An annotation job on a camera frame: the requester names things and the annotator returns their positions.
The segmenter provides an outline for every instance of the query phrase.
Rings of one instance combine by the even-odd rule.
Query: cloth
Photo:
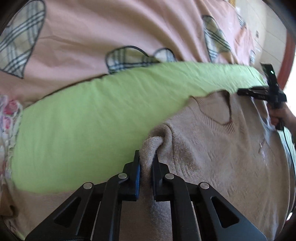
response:
[[[12,180],[17,189],[39,194],[105,182],[133,160],[150,131],[180,111],[189,96],[262,85],[252,67],[174,62],[72,86],[24,110]]]
[[[13,148],[22,119],[22,105],[0,95],[0,181],[10,178]]]
[[[159,62],[252,65],[251,31],[223,0],[34,0],[0,36],[0,94],[27,107],[77,82]]]
[[[190,98],[143,143],[140,197],[123,203],[120,240],[172,240],[170,204],[156,203],[152,196],[150,174],[156,151],[171,173],[194,184],[208,182],[268,240],[274,240],[293,208],[295,173],[269,121],[263,101],[227,91]],[[37,195],[12,187],[10,183],[8,191],[22,212],[7,225],[26,234],[72,193]]]

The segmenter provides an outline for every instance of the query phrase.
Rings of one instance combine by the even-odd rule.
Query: beige sweater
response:
[[[183,110],[156,127],[140,151],[139,200],[123,203],[121,241],[172,240],[170,204],[156,203],[152,196],[156,151],[171,173],[190,183],[211,184],[269,240],[281,231],[294,204],[295,174],[279,134],[269,125],[264,102],[226,91],[192,97]],[[7,194],[12,199],[6,200],[7,206],[14,202],[19,211],[7,220],[9,226],[28,234],[71,192],[37,195],[9,183]]]

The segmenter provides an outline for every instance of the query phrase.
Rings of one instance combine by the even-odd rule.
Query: metal screw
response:
[[[171,173],[168,173],[168,174],[165,175],[165,178],[166,178],[166,179],[169,179],[169,180],[174,179],[174,177],[175,177],[175,176],[174,176],[173,174],[171,174]]]
[[[202,189],[208,189],[208,188],[210,187],[210,185],[209,185],[208,183],[201,183],[201,184],[200,184],[200,187],[201,187]]]
[[[92,183],[84,183],[83,188],[84,189],[91,189],[92,188]]]
[[[127,177],[128,177],[127,174],[124,172],[118,174],[118,178],[120,178],[120,179],[126,179]]]

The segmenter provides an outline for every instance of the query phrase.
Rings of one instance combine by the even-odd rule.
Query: pink flower print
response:
[[[13,115],[18,109],[17,102],[15,100],[11,100],[7,106],[4,108],[4,114]]]
[[[4,116],[3,117],[4,130],[9,130],[10,126],[11,126],[11,118],[9,116]]]

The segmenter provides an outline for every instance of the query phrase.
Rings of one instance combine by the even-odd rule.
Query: floral fabric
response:
[[[22,117],[22,105],[0,95],[0,179],[10,178],[13,148]]]

